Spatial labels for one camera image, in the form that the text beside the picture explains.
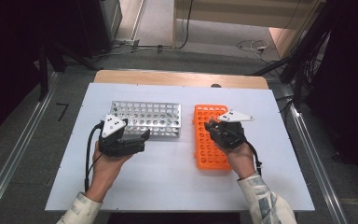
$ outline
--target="white board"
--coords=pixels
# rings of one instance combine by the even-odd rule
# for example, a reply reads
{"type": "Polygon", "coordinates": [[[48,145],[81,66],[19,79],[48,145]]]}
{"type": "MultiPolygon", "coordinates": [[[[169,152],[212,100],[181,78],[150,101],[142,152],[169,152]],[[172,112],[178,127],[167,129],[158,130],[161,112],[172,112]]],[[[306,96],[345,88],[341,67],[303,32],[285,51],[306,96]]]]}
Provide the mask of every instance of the white board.
{"type": "MultiPolygon", "coordinates": [[[[229,212],[248,209],[234,172],[202,171],[196,166],[192,119],[194,106],[200,104],[226,105],[252,115],[255,120],[243,122],[242,126],[263,162],[263,179],[294,210],[314,210],[272,91],[97,83],[89,84],[46,210],[65,211],[76,194],[84,191],[89,134],[109,113],[113,100],[180,103],[182,131],[178,139],[147,141],[145,152],[134,155],[124,164],[105,197],[102,210],[229,212]]],[[[94,141],[97,137],[98,134],[94,134],[94,141]]]]}

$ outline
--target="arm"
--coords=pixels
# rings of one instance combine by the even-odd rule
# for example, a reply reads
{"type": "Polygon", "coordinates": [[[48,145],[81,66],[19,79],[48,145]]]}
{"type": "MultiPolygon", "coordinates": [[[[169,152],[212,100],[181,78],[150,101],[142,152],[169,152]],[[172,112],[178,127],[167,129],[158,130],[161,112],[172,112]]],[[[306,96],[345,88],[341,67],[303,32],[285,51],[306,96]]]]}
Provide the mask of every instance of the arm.
{"type": "Polygon", "coordinates": [[[240,178],[238,184],[250,206],[254,223],[296,223],[287,201],[272,192],[255,171],[252,150],[245,143],[235,149],[222,149],[228,163],[240,178]]]}
{"type": "Polygon", "coordinates": [[[112,187],[116,180],[121,166],[132,155],[121,158],[109,158],[101,155],[98,150],[98,142],[95,144],[93,175],[89,190],[84,194],[79,192],[71,208],[66,211],[65,215],[57,224],[90,224],[94,221],[107,191],[112,187]]]}

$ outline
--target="hand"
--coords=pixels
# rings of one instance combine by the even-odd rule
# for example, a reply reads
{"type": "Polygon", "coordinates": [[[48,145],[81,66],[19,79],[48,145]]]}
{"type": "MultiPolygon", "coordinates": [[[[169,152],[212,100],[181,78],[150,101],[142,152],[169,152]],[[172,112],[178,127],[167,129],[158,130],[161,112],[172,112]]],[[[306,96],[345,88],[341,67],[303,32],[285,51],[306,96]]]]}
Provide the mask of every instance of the hand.
{"type": "Polygon", "coordinates": [[[92,156],[92,160],[95,161],[92,181],[89,190],[86,192],[86,197],[97,203],[103,201],[107,191],[112,187],[113,182],[116,180],[121,166],[125,161],[132,157],[132,155],[129,155],[120,158],[110,158],[101,154],[97,141],[95,143],[94,155],[92,156]]]}
{"type": "Polygon", "coordinates": [[[254,154],[246,143],[234,149],[221,148],[217,144],[216,146],[226,154],[228,163],[240,179],[245,179],[255,173],[254,154]]]}

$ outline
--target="sleeve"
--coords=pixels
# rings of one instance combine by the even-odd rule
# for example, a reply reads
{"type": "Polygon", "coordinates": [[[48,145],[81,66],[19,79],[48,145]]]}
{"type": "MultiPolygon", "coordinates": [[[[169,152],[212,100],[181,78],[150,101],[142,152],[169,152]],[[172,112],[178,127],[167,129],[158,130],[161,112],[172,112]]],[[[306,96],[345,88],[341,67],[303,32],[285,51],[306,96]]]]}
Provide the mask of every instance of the sleeve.
{"type": "Polygon", "coordinates": [[[259,173],[239,180],[238,184],[250,206],[254,223],[296,223],[295,214],[289,203],[272,192],[259,173]]]}
{"type": "Polygon", "coordinates": [[[97,217],[102,205],[102,203],[96,203],[79,192],[71,208],[66,211],[57,224],[91,224],[97,217]]]}

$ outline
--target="silver test tube rack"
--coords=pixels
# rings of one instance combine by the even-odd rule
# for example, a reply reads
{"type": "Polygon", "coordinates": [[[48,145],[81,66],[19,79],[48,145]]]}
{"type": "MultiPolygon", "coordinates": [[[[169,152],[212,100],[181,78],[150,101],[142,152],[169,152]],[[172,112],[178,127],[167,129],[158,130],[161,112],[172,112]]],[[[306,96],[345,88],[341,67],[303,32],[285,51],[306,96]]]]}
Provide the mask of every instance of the silver test tube rack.
{"type": "Polygon", "coordinates": [[[113,101],[110,113],[129,120],[124,134],[142,134],[150,129],[151,136],[180,136],[180,104],[113,101]]]}

